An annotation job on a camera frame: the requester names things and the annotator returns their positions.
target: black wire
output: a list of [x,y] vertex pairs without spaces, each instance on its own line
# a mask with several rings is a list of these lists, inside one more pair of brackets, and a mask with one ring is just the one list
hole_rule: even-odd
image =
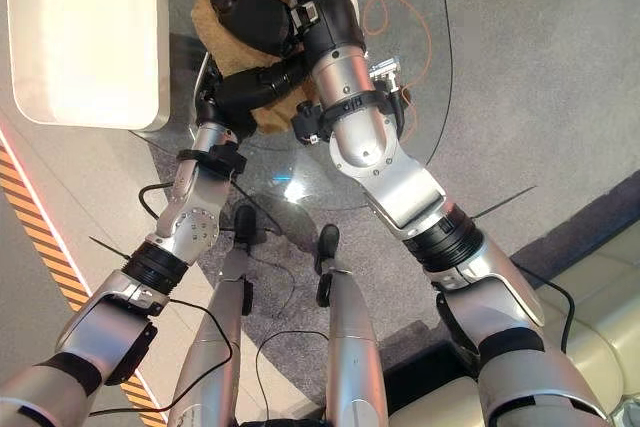
[[567,320],[565,320],[564,329],[562,330],[562,340],[560,341],[560,350],[562,350],[562,352],[566,354],[567,342],[569,341],[569,331],[571,330],[571,323],[573,322],[573,317],[575,316],[575,313],[576,313],[576,303],[573,300],[573,297],[569,292],[567,292],[565,289],[560,287],[558,284],[545,279],[544,277],[536,274],[535,272],[525,267],[522,267],[520,264],[518,264],[517,262],[514,262],[513,260],[511,262],[513,262],[513,265],[515,265],[518,269],[522,270],[524,273],[530,275],[534,279],[538,279],[540,282],[548,285],[552,289],[557,290],[562,295],[564,295],[565,298],[567,299],[567,302],[569,303],[569,312],[567,312]]
[[451,72],[449,73],[449,100],[447,101],[447,110],[444,114],[444,121],[442,122],[440,134],[438,134],[438,140],[436,141],[433,152],[431,152],[431,155],[427,159],[425,165],[429,165],[429,162],[431,162],[433,156],[436,155],[436,150],[438,150],[438,146],[440,145],[440,141],[442,140],[442,136],[444,135],[444,129],[447,126],[447,120],[449,119],[449,110],[451,110],[451,98],[453,96],[453,46],[451,45],[451,25],[449,22],[449,7],[447,6],[447,0],[444,0],[444,16],[447,20],[447,36],[449,37],[449,58],[451,59]]
[[142,205],[142,208],[156,220],[158,220],[158,214],[156,214],[153,209],[149,207],[149,204],[147,204],[146,200],[144,200],[144,194],[146,194],[150,190],[166,189],[168,187],[171,187],[172,185],[173,182],[165,182],[164,184],[151,184],[143,187],[142,189],[140,189],[140,192],[138,192],[138,200],[140,201],[140,205]]
[[535,189],[537,186],[536,185],[532,185],[531,187],[527,187],[524,190],[521,190],[520,192],[518,192],[517,194],[512,195],[511,197],[507,197],[504,200],[501,200],[500,202],[498,202],[497,204],[492,205],[491,207],[489,207],[488,209],[483,210],[482,212],[476,214],[476,215],[472,215],[471,216],[471,220],[476,220],[479,219],[482,216],[485,216],[491,212],[493,212],[496,209],[499,209],[500,207],[502,207],[503,205],[508,204],[509,202],[516,200],[518,197],[520,197],[521,195],[526,194],[527,192],[529,192],[530,190]]
[[172,302],[174,304],[186,305],[187,307],[193,307],[194,309],[198,309],[198,310],[203,311],[209,317],[211,317],[211,320],[213,320],[213,323],[216,324],[216,327],[218,328],[218,331],[220,332],[220,335],[224,339],[224,343],[227,344],[227,348],[229,349],[229,356],[226,359],[224,359],[222,362],[219,362],[218,364],[214,365],[210,369],[208,369],[208,370],[204,371],[202,374],[200,374],[198,376],[198,378],[196,378],[196,380],[191,382],[191,384],[189,384],[189,386],[187,386],[187,388],[184,389],[180,393],[180,395],[174,397],[174,399],[171,401],[171,403],[169,405],[165,406],[165,407],[160,407],[160,408],[157,408],[157,409],[152,409],[152,408],[139,409],[139,408],[136,408],[136,407],[123,407],[123,408],[117,408],[117,409],[96,410],[94,412],[91,412],[89,414],[89,417],[96,417],[98,415],[108,415],[108,414],[121,414],[121,413],[125,413],[125,412],[137,412],[137,413],[144,413],[144,412],[160,413],[160,412],[166,412],[167,410],[172,409],[178,402],[180,402],[180,400],[182,400],[182,398],[185,395],[187,395],[189,393],[189,391],[191,389],[193,389],[198,384],[198,382],[200,382],[202,379],[204,379],[211,372],[213,372],[216,369],[219,369],[220,367],[222,367],[223,365],[225,365],[226,363],[228,363],[231,360],[231,358],[233,357],[233,349],[231,347],[231,342],[229,342],[229,339],[227,338],[226,334],[224,333],[224,330],[222,330],[222,327],[218,323],[218,320],[215,318],[215,316],[211,313],[210,310],[205,309],[204,307],[201,307],[201,306],[196,305],[196,304],[191,304],[189,302],[185,302],[183,300],[170,299],[169,302]]
[[119,255],[120,257],[122,257],[124,260],[131,260],[131,256],[124,254],[122,252],[120,252],[118,249],[116,249],[115,247],[111,247],[110,245],[105,244],[104,242],[96,239],[95,237],[91,237],[89,236],[89,238],[91,240],[93,240],[96,244],[98,244],[100,247],[104,247],[105,249],[107,249],[110,252],[113,252],[116,255]]
[[[251,204],[253,204],[257,209],[259,209],[260,211],[262,211],[262,212],[264,213],[264,215],[265,215],[265,216],[266,216],[266,217],[267,217],[271,222],[273,222],[273,224],[278,228],[278,231],[275,231],[275,230],[270,229],[270,228],[268,228],[268,227],[265,227],[265,228],[264,228],[264,229],[262,229],[262,230],[265,230],[266,232],[271,232],[271,233],[276,234],[276,235],[282,235],[282,233],[283,233],[282,227],[281,227],[281,226],[280,226],[280,224],[279,224],[279,223],[278,223],[278,222],[277,222],[277,221],[276,221],[276,220],[271,216],[271,214],[269,214],[269,212],[267,212],[267,211],[266,211],[266,210],[265,210],[265,209],[264,209],[260,204],[258,204],[258,202],[256,202],[256,201],[255,201],[255,199],[254,199],[251,195],[247,194],[247,193],[246,193],[242,188],[240,188],[240,187],[238,186],[238,184],[237,184],[234,180],[232,180],[232,181],[231,181],[231,185],[233,185],[233,186],[234,186],[234,188],[235,188],[238,192],[240,192],[240,194],[242,194],[242,195],[244,196],[244,198],[245,198],[247,201],[251,202]],[[142,189],[140,189],[140,192],[138,192],[138,200],[140,201],[140,205],[142,205],[142,208],[143,208],[144,210],[146,210],[146,211],[147,211],[147,213],[148,213],[151,217],[153,217],[154,219],[156,219],[156,220],[158,220],[158,214],[156,214],[156,213],[153,211],[153,209],[149,206],[149,204],[147,204],[147,202],[146,202],[146,200],[145,200],[144,196],[145,196],[145,194],[146,194],[147,192],[150,192],[150,191],[152,191],[152,190],[166,189],[166,188],[169,188],[169,187],[171,187],[171,186],[173,186],[173,182],[165,182],[165,183],[163,183],[163,184],[151,184],[151,185],[147,185],[146,187],[143,187]],[[235,232],[235,231],[233,230],[233,228],[232,228],[232,227],[221,227],[219,230],[220,230],[220,232]]]
[[293,294],[296,291],[296,277],[295,277],[295,275],[293,275],[293,272],[291,272],[291,270],[286,268],[284,265],[280,265],[280,264],[277,264],[275,262],[269,262],[267,260],[259,259],[257,257],[254,257],[252,254],[249,254],[249,257],[252,258],[253,260],[255,260],[256,262],[260,262],[262,264],[269,265],[269,266],[274,267],[276,269],[282,270],[283,272],[286,272],[287,275],[289,276],[289,278],[291,279],[291,290],[289,292],[289,296],[287,297],[287,300],[284,301],[284,304],[282,304],[282,307],[280,307],[280,310],[275,315],[275,317],[273,317],[273,321],[271,322],[271,325],[269,326],[269,328],[266,330],[266,332],[264,334],[264,337],[266,337],[267,335],[269,335],[271,333],[271,329],[273,328],[273,325],[276,323],[276,321],[278,321],[278,319],[280,319],[280,316],[282,315],[284,310],[289,306],[289,302],[291,302],[291,299],[293,298]]
[[262,348],[265,346],[267,342],[269,342],[272,339],[275,339],[279,335],[284,335],[284,334],[313,334],[313,335],[321,336],[327,342],[329,341],[329,337],[327,337],[326,334],[323,334],[322,332],[318,332],[317,330],[281,330],[280,332],[276,332],[275,334],[267,337],[265,340],[262,341],[262,343],[260,344],[260,347],[258,347],[258,351],[256,352],[256,377],[258,378],[258,385],[260,386],[260,391],[262,392],[262,398],[264,399],[264,405],[267,411],[267,420],[269,420],[269,417],[270,417],[269,402],[267,401],[267,394],[265,394],[264,392],[264,387],[262,386],[262,380],[260,379],[260,369],[258,369],[258,357],[260,356],[260,351],[262,351]]

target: white container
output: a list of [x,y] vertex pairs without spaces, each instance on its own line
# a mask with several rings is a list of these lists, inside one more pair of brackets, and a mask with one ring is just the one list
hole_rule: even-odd
[[43,124],[157,129],[169,115],[168,0],[7,0],[13,93]]

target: black rubber band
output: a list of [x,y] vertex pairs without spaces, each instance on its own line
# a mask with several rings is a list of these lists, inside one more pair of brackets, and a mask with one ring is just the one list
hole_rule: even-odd
[[36,365],[53,367],[69,374],[82,385],[87,397],[93,394],[102,383],[100,371],[91,362],[69,352],[59,352],[49,360]]
[[384,94],[378,90],[368,90],[360,92],[353,97],[349,97],[337,104],[326,109],[320,116],[318,125],[320,126],[320,137],[328,141],[333,131],[333,124],[345,115],[353,114],[359,110],[366,109],[371,106],[384,107],[387,99]]
[[18,409],[18,413],[24,415],[25,417],[29,417],[41,427],[56,427],[49,419],[47,419],[37,410],[33,410],[31,407],[23,405]]
[[490,335],[478,346],[480,368],[496,357],[516,350],[537,350],[544,352],[544,343],[540,336],[526,327],[514,327]]

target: glass tabletop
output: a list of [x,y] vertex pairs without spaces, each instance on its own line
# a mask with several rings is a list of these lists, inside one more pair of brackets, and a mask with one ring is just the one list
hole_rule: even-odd
[[[358,0],[370,65],[391,57],[401,64],[407,87],[405,150],[426,163],[443,131],[451,88],[451,56],[444,0]],[[193,86],[204,56],[198,41],[172,38],[172,117],[157,132],[141,133],[159,148],[189,148],[193,130]],[[250,193],[284,199],[307,209],[348,210],[365,205],[361,188],[333,165],[328,144],[299,144],[292,131],[257,132],[240,152],[247,167],[238,184]]]

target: yellow and black hazard tape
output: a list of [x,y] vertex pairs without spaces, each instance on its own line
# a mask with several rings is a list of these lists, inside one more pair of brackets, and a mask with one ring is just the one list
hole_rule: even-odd
[[[29,179],[18,168],[18,161],[0,137],[0,187],[22,223],[24,231],[48,268],[71,309],[75,312],[88,300],[90,292],[54,235],[54,227],[42,210]],[[127,399],[136,408],[156,408],[143,380],[136,373],[120,385]],[[165,427],[166,418],[155,412],[141,412],[140,419],[150,427]]]

